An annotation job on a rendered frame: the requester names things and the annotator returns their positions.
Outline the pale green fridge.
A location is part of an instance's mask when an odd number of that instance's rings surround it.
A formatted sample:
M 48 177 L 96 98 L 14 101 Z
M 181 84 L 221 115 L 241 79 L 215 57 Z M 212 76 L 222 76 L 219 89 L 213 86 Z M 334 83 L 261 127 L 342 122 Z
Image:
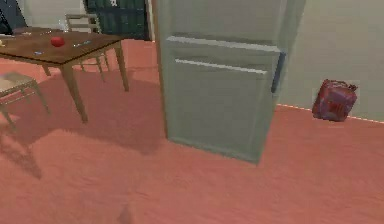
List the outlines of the pale green fridge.
M 169 140 L 259 161 L 306 1 L 155 1 Z M 280 52 L 286 59 L 271 93 Z

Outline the dark green cupboard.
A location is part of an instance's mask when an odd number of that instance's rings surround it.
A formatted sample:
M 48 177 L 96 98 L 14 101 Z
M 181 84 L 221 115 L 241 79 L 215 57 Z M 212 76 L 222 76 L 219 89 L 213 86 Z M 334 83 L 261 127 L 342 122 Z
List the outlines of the dark green cupboard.
M 83 0 L 85 11 L 96 14 L 103 34 L 150 40 L 146 0 Z

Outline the pale wooden chair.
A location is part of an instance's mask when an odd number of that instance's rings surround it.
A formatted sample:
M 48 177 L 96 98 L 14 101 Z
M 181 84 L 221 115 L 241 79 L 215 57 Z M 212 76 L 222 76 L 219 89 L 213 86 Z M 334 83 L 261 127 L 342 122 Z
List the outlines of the pale wooden chair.
M 17 92 L 21 93 L 19 97 L 7 101 L 2 101 L 2 98 L 6 98 L 9 95 L 15 94 Z M 46 112 L 50 113 L 46 99 L 40 90 L 38 82 L 34 78 L 17 72 L 0 74 L 0 113 L 6 119 L 12 130 L 15 130 L 16 126 L 11 119 L 6 106 L 23 98 L 28 99 L 30 95 L 37 95 L 41 100 Z
M 66 14 L 65 21 L 66 21 L 66 27 L 68 31 L 84 30 L 90 33 L 101 32 L 100 22 L 96 14 Z M 102 81 L 105 81 L 101 60 L 104 60 L 107 70 L 110 70 L 106 52 L 102 52 L 96 55 L 94 57 L 94 61 L 89 62 L 88 65 L 97 66 L 101 74 Z

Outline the red bag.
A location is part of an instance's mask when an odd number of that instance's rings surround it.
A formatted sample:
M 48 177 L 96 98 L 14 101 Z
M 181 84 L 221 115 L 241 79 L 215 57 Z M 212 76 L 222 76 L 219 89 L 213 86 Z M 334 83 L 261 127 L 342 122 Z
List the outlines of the red bag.
M 325 79 L 312 107 L 314 118 L 334 122 L 346 120 L 356 100 L 358 87 L 344 81 Z

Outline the brown wooden table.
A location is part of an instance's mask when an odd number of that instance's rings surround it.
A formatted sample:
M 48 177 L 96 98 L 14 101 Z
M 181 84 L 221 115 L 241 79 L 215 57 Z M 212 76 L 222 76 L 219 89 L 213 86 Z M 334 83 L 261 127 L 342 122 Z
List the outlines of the brown wooden table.
M 65 44 L 61 47 L 52 46 L 52 37 L 62 37 Z M 5 46 L 0 47 L 0 58 L 41 65 L 45 70 L 49 67 L 58 68 L 82 122 L 87 123 L 88 116 L 74 76 L 73 66 L 113 49 L 124 90 L 129 91 L 122 40 L 122 37 L 116 35 L 26 27 L 15 29 L 14 36 L 6 38 Z M 43 54 L 35 55 L 34 51 L 41 51 Z

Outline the dark blue grey object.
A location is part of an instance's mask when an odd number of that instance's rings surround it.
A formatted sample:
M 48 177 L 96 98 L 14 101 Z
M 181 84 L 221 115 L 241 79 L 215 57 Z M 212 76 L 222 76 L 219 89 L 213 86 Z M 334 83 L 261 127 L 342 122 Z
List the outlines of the dark blue grey object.
M 26 26 L 17 0 L 0 0 L 0 34 L 12 35 L 14 29 Z

